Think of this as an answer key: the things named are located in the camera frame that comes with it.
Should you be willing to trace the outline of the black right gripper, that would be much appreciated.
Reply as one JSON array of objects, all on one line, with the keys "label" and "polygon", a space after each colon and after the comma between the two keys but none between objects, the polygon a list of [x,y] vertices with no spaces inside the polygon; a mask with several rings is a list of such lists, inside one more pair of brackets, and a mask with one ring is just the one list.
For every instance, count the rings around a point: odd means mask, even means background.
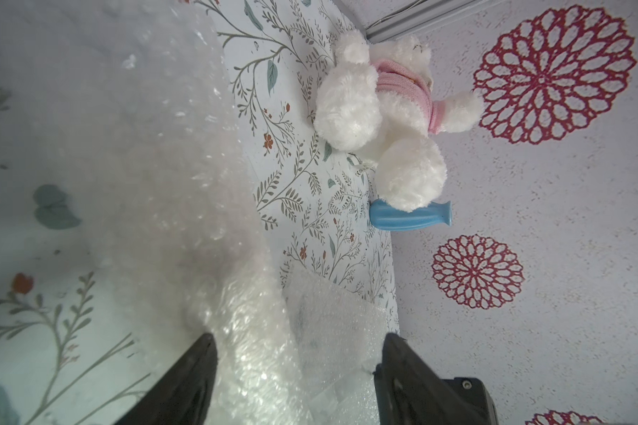
[{"label": "black right gripper", "polygon": [[482,380],[473,377],[455,377],[444,379],[447,384],[466,405],[477,411],[491,425],[498,425],[496,404],[491,398]]}]

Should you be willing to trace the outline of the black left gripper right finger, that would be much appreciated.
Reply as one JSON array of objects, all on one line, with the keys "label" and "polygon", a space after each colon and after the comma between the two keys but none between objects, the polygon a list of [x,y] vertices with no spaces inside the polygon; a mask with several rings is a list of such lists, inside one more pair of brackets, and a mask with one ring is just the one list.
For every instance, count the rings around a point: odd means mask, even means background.
[{"label": "black left gripper right finger", "polygon": [[489,425],[395,333],[388,333],[373,373],[382,424]]}]

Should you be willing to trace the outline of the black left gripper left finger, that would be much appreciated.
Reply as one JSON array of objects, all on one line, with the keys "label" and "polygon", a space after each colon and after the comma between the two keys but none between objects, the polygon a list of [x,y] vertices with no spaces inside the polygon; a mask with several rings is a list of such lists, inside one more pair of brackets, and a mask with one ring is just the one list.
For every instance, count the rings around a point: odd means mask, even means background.
[{"label": "black left gripper left finger", "polygon": [[204,424],[217,364],[216,340],[205,333],[116,424]]}]

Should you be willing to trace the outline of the blue vase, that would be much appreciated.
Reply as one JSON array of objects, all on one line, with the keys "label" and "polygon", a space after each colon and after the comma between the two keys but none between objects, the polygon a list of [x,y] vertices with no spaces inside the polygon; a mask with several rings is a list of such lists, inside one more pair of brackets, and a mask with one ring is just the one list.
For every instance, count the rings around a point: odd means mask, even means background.
[{"label": "blue vase", "polygon": [[370,224],[378,230],[410,231],[421,230],[437,224],[451,225],[452,205],[430,203],[427,206],[403,212],[379,199],[370,204]]}]

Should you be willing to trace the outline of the bubble wrap around vase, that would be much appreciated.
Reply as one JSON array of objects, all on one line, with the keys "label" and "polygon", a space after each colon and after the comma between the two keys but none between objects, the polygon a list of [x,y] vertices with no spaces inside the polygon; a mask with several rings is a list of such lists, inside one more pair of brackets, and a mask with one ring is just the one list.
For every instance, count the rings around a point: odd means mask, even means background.
[{"label": "bubble wrap around vase", "polygon": [[373,373],[390,331],[387,311],[302,266],[284,294],[314,423],[379,424]]}]

